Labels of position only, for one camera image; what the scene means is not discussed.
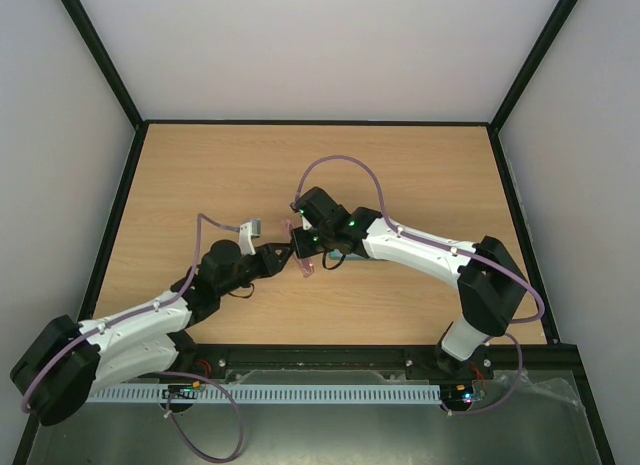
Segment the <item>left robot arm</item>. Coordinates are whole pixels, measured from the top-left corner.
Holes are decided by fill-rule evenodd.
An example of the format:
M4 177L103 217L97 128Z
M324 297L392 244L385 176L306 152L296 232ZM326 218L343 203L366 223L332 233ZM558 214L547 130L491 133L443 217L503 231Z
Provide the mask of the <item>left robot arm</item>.
M110 386L191 371L197 345L188 328L218 311L223 296L280 273L293 252L290 243L272 242L244 255L237 243L219 240L182 279L141 305L101 319L51 320L10 372L23 412L51 426Z

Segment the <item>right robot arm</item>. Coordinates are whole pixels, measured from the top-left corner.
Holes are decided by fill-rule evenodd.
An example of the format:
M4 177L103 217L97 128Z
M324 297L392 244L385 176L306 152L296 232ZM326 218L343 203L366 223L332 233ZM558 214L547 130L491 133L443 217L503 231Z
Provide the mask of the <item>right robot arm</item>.
M490 236L480 242L456 241L403 228L382 212L366 207L348 211L320 187L291 203L302 218L292 231L300 259L338 251L344 256L398 263L452 286L461 315L438 340L434 365L445 375L460 375L476 349L503 336L524 297L524 278L504 244Z

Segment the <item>grey-green glasses case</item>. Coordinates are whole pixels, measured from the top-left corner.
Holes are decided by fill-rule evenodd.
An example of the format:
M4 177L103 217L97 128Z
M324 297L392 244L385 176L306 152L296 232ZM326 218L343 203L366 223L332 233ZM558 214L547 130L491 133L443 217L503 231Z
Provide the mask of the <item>grey-green glasses case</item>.
M328 257L331 260L334 261L339 261L341 259L344 259L345 261L347 260L364 260L364 257L361 257L360 255L351 253L351 254L343 254L342 252L340 252L339 250L333 250L328 254Z

